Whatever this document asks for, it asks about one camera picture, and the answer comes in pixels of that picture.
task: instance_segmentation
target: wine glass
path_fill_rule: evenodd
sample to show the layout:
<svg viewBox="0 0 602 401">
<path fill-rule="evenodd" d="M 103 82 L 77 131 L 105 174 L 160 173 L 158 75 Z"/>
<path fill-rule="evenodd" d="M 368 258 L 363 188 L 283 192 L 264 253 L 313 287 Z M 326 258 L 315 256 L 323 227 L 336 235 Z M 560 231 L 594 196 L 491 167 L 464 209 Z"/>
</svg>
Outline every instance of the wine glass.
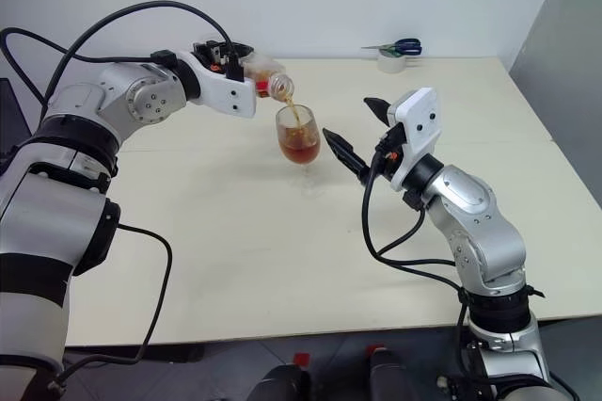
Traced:
<svg viewBox="0 0 602 401">
<path fill-rule="evenodd" d="M 309 164 L 320 152 L 320 133 L 311 109 L 288 105 L 276 114 L 278 143 L 284 156 L 296 164 Z"/>
</svg>

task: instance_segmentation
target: table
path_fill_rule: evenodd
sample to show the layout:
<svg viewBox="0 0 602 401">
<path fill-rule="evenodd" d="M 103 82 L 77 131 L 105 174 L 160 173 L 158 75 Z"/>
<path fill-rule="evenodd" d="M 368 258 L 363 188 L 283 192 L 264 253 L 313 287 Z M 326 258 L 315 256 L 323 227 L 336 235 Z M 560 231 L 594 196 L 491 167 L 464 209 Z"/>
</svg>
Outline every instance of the table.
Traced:
<svg viewBox="0 0 602 401">
<path fill-rule="evenodd" d="M 527 245 L 540 319 L 602 313 L 602 212 L 500 62 L 420 58 L 399 74 L 371 60 L 283 60 L 295 100 L 369 160 L 385 128 L 365 96 L 397 100 L 435 87 L 443 134 L 436 157 L 485 179 Z M 119 154 L 108 192 L 121 221 L 171 243 L 174 265 L 156 344 L 449 325 L 459 304 L 436 281 L 373 260 L 360 228 L 362 188 L 323 142 L 309 172 L 280 154 L 274 116 L 245 120 L 187 106 L 140 130 Z M 371 205 L 377 245 L 416 213 L 381 179 Z M 391 258 L 450 258 L 427 220 Z M 71 285 L 68 345 L 131 345 L 149 325 L 164 271 L 161 244 L 118 231 L 104 264 Z M 451 267 L 434 268 L 458 280 Z"/>
</svg>

